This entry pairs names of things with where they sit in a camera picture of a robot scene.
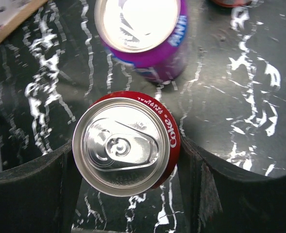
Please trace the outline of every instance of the can top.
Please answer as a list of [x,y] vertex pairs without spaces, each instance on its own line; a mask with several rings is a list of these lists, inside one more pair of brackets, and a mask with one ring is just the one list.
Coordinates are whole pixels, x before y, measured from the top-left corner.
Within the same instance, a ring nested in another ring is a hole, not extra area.
[[166,170],[168,132],[146,105],[111,98],[91,106],[79,120],[73,154],[82,176],[97,190],[128,197],[151,188]]
[[97,0],[95,24],[101,38],[123,52],[143,52],[173,32],[180,0]]

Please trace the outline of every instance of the purple can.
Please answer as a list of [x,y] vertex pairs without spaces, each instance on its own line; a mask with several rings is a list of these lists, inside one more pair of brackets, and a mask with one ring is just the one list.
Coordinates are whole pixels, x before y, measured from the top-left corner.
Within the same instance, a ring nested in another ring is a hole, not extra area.
[[187,65],[186,0],[97,0],[95,23],[112,56],[157,83]]

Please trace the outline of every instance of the marble table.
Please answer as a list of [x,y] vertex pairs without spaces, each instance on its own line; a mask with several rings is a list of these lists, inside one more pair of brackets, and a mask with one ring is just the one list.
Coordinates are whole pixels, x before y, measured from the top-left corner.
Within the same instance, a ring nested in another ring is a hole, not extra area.
[[[3,169],[71,140],[99,97],[133,90],[160,100],[182,135],[266,176],[286,174],[286,1],[220,8],[189,0],[191,55],[183,74],[155,85],[107,54],[94,0],[49,1],[0,45]],[[185,232],[177,169],[158,189],[113,198],[83,181],[74,228]]]

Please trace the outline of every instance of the wooden edge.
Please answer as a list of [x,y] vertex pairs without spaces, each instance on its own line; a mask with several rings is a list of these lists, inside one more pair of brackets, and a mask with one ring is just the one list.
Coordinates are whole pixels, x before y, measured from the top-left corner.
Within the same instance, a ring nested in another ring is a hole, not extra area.
[[0,43],[48,0],[32,0],[0,30]]

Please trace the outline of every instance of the coke can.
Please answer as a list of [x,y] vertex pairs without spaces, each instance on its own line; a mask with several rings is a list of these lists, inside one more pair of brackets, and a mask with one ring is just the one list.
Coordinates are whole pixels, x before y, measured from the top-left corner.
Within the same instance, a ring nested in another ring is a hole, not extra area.
[[252,0],[212,0],[223,7],[238,7],[251,4]]
[[84,179],[117,197],[159,187],[174,170],[180,146],[170,112],[154,98],[134,91],[114,92],[91,105],[72,141]]
[[187,65],[186,0],[97,0],[95,25],[119,62],[163,83]]

